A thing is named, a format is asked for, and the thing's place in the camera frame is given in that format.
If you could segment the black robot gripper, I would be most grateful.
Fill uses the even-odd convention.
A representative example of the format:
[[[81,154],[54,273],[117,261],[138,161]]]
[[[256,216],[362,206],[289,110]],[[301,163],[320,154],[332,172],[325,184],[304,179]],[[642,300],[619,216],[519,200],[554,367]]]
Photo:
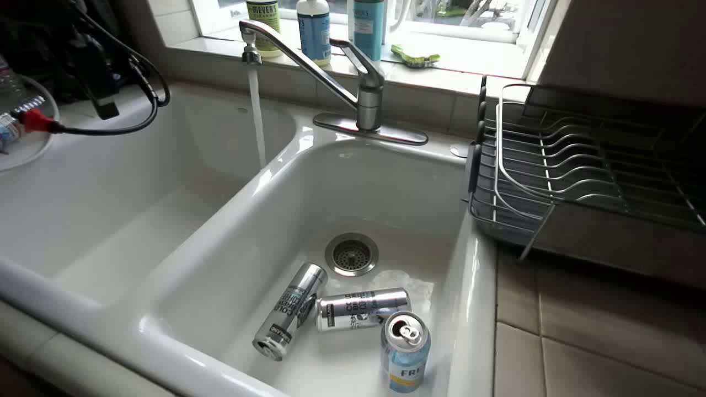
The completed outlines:
[[[59,98],[89,98],[102,120],[119,115],[125,60],[81,0],[0,0],[0,55],[22,76],[47,77]]]

